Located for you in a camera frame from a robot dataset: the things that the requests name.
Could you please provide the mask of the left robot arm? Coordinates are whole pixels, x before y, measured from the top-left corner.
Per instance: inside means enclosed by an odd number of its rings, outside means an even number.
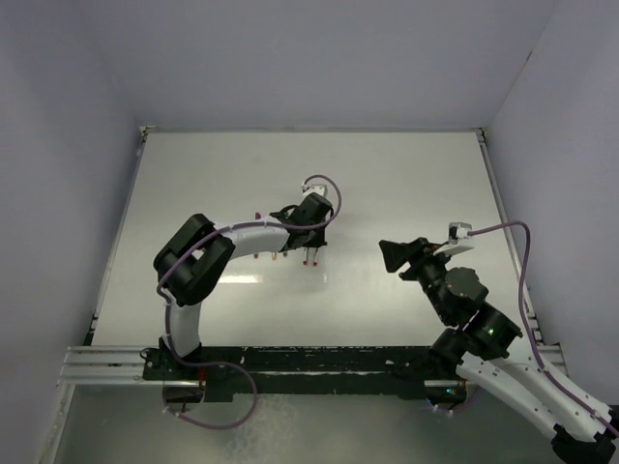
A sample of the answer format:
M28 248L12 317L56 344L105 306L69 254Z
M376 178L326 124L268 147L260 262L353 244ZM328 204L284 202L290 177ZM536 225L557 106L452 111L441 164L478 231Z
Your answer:
M178 379L197 371L201 305L230 261L320 247L334 217L332 203L317 192L307 193L298 205L249 222L222 225L202 214L189 217L154 259L157 292L166 304L162 342L170 351L165 368Z

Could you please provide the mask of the white pen purple end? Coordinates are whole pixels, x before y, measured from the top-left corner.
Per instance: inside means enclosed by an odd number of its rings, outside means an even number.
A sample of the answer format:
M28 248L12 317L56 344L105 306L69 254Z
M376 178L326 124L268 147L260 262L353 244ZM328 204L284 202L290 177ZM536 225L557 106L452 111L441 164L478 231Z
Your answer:
M254 220L257 221L258 223L260 223L261 219L256 219L255 218L255 214L254 214ZM263 249L263 242L264 242L264 232L263 230L258 227L254 232L253 232L253 241L254 241L254 254L253 254L253 258L254 259L258 259L259 258L259 254L262 252Z

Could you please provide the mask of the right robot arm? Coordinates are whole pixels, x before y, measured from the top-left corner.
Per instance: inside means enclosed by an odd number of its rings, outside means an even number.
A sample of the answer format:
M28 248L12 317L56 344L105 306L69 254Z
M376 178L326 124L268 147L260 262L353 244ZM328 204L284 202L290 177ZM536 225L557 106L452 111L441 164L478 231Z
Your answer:
M445 331L429 349L431 370L477 384L549 438L565 463L607 463L617 450L618 413L579 388L539 351L529 333L486 300L474 270L425 238L382 240L385 268L420 284Z

